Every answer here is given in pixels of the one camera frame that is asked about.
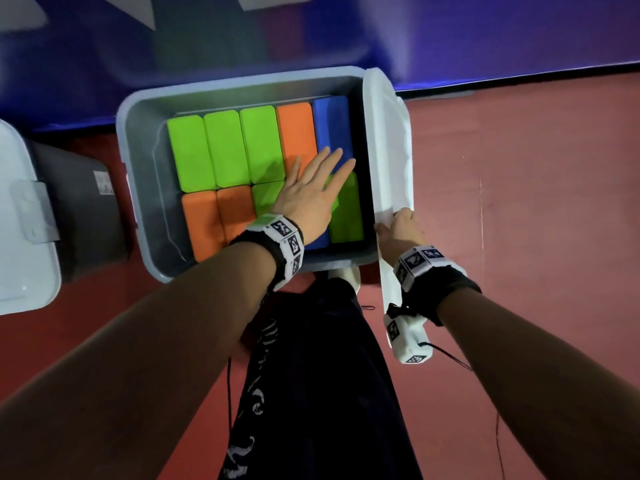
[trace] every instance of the blue foam block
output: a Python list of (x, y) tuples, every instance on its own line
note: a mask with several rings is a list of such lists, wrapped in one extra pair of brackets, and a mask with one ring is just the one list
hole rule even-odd
[(341, 148), (343, 151), (342, 158), (332, 171), (334, 173), (347, 160), (353, 158), (351, 127), (349, 126), (349, 101), (345, 96), (332, 96), (316, 99), (312, 106), (318, 152), (325, 146), (331, 148), (331, 151), (336, 148)]
[(309, 244), (307, 244), (305, 246), (305, 251), (312, 251), (314, 249), (322, 249), (322, 248), (327, 247), (329, 244), (331, 244), (331, 241), (329, 241), (329, 229), (327, 229), (314, 242), (309, 242)]

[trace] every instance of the black pants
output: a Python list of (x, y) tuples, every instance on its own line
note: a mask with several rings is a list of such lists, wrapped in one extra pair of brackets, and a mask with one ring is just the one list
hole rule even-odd
[(249, 362), (220, 478), (421, 479), (350, 284), (280, 295)]

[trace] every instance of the label sticker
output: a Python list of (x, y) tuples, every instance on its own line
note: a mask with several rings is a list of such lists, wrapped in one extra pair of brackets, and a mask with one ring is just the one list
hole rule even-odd
[(113, 187), (111, 186), (111, 179), (107, 172), (93, 170), (93, 174), (95, 176), (95, 183), (98, 184), (98, 192), (100, 192), (100, 195), (115, 195), (113, 193)]

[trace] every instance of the forearm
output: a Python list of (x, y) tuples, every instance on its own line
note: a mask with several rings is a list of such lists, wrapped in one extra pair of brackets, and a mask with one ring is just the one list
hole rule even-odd
[(640, 395), (587, 356), (470, 289), (438, 316), (548, 478), (637, 478)]
[(155, 478), (275, 270), (235, 244), (101, 329), (3, 405), (0, 477)]

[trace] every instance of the pink floor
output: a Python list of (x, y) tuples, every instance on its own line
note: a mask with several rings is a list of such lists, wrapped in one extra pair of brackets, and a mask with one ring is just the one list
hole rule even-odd
[[(640, 387), (640, 75), (491, 89), (411, 102), (409, 110), (416, 211), (430, 241), (486, 295)], [(132, 235), (115, 136), (54, 143), (107, 163)], [(65, 285), (52, 305), (0, 317), (0, 363), (19, 364), (0, 368), (0, 399), (158, 286), (135, 249), (126, 263)], [(395, 362), (379, 287), (364, 285), (359, 298), (376, 307), (365, 316), (425, 478), (499, 479), (495, 409), (479, 382), (437, 352), (415, 367)], [(427, 331), (460, 355), (445, 330)], [(247, 361), (239, 348), (236, 405)], [(225, 387), (221, 379), (212, 388), (163, 480), (217, 477)], [(506, 478), (541, 478), (503, 424), (500, 447)]]

